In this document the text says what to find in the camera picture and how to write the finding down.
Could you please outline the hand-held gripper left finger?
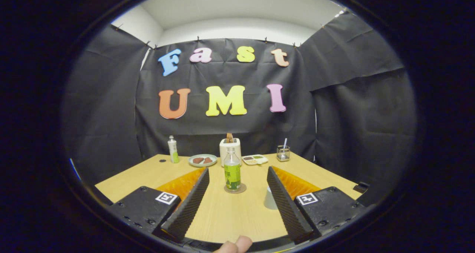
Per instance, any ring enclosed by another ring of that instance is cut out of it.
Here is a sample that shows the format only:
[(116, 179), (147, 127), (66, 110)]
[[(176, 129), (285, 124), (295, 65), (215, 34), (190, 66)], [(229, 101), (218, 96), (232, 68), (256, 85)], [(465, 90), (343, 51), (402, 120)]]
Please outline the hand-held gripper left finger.
[(209, 185), (207, 167), (154, 189), (141, 186), (112, 204), (112, 214), (131, 228), (180, 242), (185, 238)]

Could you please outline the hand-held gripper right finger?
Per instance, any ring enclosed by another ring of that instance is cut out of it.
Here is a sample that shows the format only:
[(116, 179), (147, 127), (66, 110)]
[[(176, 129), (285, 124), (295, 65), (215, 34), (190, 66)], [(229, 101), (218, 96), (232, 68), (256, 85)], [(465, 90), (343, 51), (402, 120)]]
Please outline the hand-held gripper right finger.
[(366, 206), (337, 187), (320, 189), (275, 166), (268, 168), (267, 182), (295, 243), (325, 236), (366, 211)]

